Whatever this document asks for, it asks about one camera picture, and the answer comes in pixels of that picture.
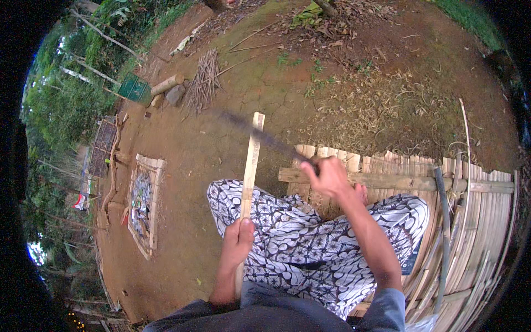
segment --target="person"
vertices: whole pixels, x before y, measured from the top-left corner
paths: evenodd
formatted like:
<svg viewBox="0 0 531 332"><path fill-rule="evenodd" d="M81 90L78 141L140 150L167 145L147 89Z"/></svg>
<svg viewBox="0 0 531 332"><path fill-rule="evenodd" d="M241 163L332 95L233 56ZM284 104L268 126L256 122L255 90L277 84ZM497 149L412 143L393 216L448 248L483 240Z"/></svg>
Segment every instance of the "person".
<svg viewBox="0 0 531 332"><path fill-rule="evenodd" d="M424 233L429 211L399 194L367 206L364 185L352 187L343 163L328 157L301 169L314 191L335 199L344 215L323 220L299 195L276 198L255 187L251 219L239 219L242 183L210 184L208 200L223 236L209 301L196 300L144 331L348 331L349 312L375 290L356 329L404 331L401 263ZM236 267L245 261L241 299Z"/></svg>

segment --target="hand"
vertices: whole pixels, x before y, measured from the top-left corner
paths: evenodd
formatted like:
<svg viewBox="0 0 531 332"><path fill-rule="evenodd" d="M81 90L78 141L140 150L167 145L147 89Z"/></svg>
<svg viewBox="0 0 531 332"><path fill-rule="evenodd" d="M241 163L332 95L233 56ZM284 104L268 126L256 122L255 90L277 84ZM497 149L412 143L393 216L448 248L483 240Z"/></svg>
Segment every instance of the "hand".
<svg viewBox="0 0 531 332"><path fill-rule="evenodd" d="M249 218L236 219L225 229L219 268L235 270L247 258L254 242L254 224Z"/></svg>
<svg viewBox="0 0 531 332"><path fill-rule="evenodd" d="M307 162L301 163L301 170L310 178L310 185L324 195L340 200L347 194L352 193L359 198L360 202L367 205L367 187L356 183L354 188L348 183L345 165L336 157L327 157L317 160L320 175L317 177L312 165Z"/></svg>

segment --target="pile of sticks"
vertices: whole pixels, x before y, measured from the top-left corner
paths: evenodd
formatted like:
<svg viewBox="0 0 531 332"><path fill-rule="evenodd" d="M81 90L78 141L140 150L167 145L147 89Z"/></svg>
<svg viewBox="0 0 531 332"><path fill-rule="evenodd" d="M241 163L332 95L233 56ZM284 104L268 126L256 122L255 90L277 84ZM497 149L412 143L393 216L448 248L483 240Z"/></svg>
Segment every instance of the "pile of sticks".
<svg viewBox="0 0 531 332"><path fill-rule="evenodd" d="M201 111L212 102L214 89L221 88L218 80L219 65L218 52L215 48L207 51L199 59L198 72L190 84L190 88L184 97L185 106L190 110L195 110L195 114Z"/></svg>

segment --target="dirt ground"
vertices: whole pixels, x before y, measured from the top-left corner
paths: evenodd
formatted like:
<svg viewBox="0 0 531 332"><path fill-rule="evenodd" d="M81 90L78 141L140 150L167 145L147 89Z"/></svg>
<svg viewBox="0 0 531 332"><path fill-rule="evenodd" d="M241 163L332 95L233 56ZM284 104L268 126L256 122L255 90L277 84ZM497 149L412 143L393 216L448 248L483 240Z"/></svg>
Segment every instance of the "dirt ground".
<svg viewBox="0 0 531 332"><path fill-rule="evenodd" d="M238 19L231 13L213 36L201 32L196 43L169 63L150 56L137 75L151 86L176 72L192 79L197 60L212 47L218 49L222 69L229 67L268 49L226 54L231 45L278 20L277 14L305 4L271 0L259 7L248 1L242 11L246 16L237 24L231 25ZM392 23L362 25L349 44L352 49L315 51L315 45L296 31L278 36L265 30L253 36L240 46L280 42L285 49L275 45L221 75L223 90L217 91L213 108L245 115L249 121L261 111L266 114L264 130L289 144L321 143L363 155L391 149L440 158L454 155L459 143L450 149L448 145L465 139L457 102L462 98L474 138L473 160L486 169L511 172L519 163L514 120L497 79L482 61L477 39L429 3L401 0L393 6L398 14ZM164 32L152 51L169 58L207 18L216 19L207 7L192 7ZM288 60L280 63L284 52ZM341 63L345 58L353 61L353 70L345 70ZM370 61L371 66L363 66ZM384 103L387 95L389 102ZM150 118L144 118L147 110ZM105 283L132 322L159 319L193 299L208 298L221 237L205 191L214 180L243 177L249 140L246 133L222 122L215 110L186 117L185 110L167 101L161 109L147 110L122 103L121 115L127 112L130 119L120 148L132 159L140 153L167 161L159 199L158 248L146 261L127 228L119 224L119 211L110 213L109 232L98 235ZM278 182L278 168L289 165L287 157L262 148L256 185L284 194L287 185ZM119 192L114 201L127 204L132 166L118 166Z"/></svg>

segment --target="left hand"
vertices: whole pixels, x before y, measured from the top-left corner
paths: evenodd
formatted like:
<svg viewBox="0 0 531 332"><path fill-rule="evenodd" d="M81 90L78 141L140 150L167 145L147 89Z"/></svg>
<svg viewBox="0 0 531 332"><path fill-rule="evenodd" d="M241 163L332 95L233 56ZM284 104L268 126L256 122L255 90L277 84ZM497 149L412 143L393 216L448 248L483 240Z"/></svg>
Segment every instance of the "left hand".
<svg viewBox="0 0 531 332"><path fill-rule="evenodd" d="M235 270L247 258L253 248L254 223L249 218L236 219L225 229L219 267L224 271Z"/></svg>

